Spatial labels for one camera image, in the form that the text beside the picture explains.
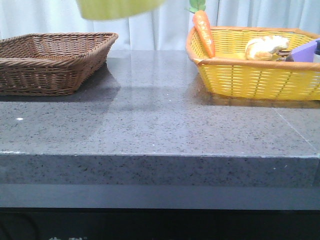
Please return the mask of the yellow tape roll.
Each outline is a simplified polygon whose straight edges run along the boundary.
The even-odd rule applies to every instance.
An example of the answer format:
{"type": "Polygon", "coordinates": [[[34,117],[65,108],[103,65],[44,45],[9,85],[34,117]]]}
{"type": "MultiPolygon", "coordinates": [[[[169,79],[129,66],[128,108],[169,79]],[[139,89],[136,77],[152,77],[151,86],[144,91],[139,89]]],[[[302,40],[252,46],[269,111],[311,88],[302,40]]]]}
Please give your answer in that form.
{"type": "Polygon", "coordinates": [[[77,0],[81,16],[87,20],[115,20],[152,11],[164,0],[77,0]]]}

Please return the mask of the yellow woven plastic basket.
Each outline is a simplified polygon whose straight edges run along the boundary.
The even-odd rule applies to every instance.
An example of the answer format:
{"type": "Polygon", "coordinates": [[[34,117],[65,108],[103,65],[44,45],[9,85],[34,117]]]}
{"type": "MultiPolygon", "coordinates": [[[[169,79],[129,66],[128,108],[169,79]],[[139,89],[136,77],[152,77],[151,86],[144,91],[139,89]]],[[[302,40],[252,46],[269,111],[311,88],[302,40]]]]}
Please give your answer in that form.
{"type": "Polygon", "coordinates": [[[249,40],[278,35],[289,50],[318,39],[299,28],[213,26],[215,57],[209,58],[195,28],[186,40],[189,59],[211,93],[247,99],[313,101],[320,98],[320,65],[312,62],[254,61],[245,58],[249,40]]]}

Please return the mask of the white curtain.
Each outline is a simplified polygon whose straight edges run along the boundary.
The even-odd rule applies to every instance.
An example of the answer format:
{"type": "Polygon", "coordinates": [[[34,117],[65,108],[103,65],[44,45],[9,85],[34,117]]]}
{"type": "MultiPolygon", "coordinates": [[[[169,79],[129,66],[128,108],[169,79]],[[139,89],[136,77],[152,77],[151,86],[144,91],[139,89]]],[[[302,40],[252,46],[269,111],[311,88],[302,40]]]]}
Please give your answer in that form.
{"type": "MultiPolygon", "coordinates": [[[[81,17],[74,0],[3,0],[0,36],[30,33],[114,32],[114,50],[184,50],[192,14],[187,0],[168,0],[159,8],[116,20],[81,17]]],[[[206,13],[213,26],[298,28],[319,33],[317,0],[208,0],[206,13]]]]}

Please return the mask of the orange toy carrot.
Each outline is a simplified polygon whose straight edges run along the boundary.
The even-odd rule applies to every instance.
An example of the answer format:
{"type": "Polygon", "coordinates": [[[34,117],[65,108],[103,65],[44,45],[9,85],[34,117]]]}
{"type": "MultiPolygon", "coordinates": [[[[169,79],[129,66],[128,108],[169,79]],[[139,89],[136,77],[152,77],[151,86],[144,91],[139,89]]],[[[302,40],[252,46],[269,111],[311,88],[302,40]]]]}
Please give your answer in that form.
{"type": "Polygon", "coordinates": [[[187,9],[193,14],[193,27],[198,33],[201,43],[211,59],[216,55],[214,38],[211,32],[211,25],[206,10],[205,0],[189,0],[189,7],[187,9]]]}

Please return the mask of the brown woven basket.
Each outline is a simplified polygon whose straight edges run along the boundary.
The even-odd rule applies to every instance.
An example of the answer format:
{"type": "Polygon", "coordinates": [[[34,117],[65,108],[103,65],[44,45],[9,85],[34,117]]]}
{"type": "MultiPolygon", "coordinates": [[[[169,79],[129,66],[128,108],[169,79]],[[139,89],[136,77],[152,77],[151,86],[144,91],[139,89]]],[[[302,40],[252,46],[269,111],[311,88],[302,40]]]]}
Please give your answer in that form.
{"type": "Polygon", "coordinates": [[[114,32],[30,33],[0,41],[2,96],[67,96],[106,62],[114,32]]]}

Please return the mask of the toy bread roll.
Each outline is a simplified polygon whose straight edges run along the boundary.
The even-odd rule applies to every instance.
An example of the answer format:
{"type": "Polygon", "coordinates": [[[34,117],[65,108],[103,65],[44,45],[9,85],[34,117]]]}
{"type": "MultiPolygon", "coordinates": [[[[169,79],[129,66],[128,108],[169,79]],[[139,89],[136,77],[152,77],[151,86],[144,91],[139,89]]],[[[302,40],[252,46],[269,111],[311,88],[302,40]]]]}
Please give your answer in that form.
{"type": "Polygon", "coordinates": [[[289,47],[289,39],[280,35],[266,35],[249,40],[245,46],[245,58],[251,61],[270,61],[279,50],[289,47]]]}

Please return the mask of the brown chocolate toy piece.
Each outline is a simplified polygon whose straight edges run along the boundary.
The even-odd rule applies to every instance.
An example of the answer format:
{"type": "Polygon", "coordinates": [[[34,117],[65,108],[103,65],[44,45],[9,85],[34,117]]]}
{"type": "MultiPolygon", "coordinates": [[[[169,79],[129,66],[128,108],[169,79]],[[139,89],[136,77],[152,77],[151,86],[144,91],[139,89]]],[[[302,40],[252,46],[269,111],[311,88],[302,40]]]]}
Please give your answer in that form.
{"type": "Polygon", "coordinates": [[[278,50],[278,51],[276,52],[276,54],[277,54],[278,56],[280,56],[280,57],[285,58],[285,57],[290,56],[290,55],[292,54],[292,51],[291,51],[291,50],[282,49],[282,50],[278,50]]]}

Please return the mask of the purple foam block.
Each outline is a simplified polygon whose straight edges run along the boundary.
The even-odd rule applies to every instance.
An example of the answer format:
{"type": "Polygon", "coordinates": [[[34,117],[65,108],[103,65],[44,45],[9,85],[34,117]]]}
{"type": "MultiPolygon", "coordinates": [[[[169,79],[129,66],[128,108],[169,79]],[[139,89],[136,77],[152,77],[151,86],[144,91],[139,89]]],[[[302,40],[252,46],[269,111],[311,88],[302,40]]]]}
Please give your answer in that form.
{"type": "Polygon", "coordinates": [[[287,56],[286,62],[305,62],[313,63],[314,51],[316,48],[316,41],[319,38],[312,40],[308,43],[300,45],[291,51],[291,55],[287,56]]]}

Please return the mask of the dark jar with blue lid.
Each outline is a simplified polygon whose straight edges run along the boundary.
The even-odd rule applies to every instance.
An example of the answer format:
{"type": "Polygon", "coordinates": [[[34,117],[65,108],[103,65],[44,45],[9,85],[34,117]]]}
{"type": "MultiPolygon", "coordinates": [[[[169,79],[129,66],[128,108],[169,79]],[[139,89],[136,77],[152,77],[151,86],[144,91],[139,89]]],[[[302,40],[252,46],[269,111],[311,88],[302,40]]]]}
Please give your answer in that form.
{"type": "Polygon", "coordinates": [[[320,40],[316,40],[316,47],[314,49],[313,63],[320,63],[320,40]]]}

